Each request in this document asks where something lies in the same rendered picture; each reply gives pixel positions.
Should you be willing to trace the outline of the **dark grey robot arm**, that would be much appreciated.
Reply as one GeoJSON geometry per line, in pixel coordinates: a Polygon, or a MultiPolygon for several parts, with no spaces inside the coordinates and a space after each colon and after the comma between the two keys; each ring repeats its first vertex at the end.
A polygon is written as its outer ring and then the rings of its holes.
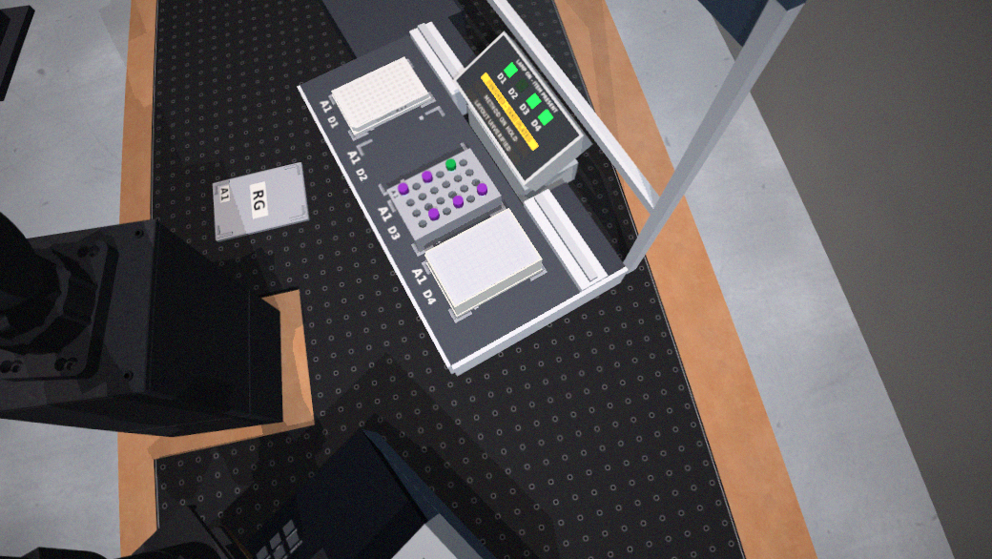
{"type": "MultiPolygon", "coordinates": [[[[118,255],[102,240],[30,245],[0,212],[1,380],[78,380],[96,374],[118,255]]],[[[38,548],[0,559],[107,558],[38,548]]]]}

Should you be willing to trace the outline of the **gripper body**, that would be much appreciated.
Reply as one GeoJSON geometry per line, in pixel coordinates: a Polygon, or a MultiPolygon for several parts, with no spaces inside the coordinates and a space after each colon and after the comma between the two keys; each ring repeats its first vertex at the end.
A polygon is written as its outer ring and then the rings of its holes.
{"type": "Polygon", "coordinates": [[[248,559],[224,527],[209,530],[195,509],[181,507],[132,555],[158,551],[175,559],[248,559]]]}

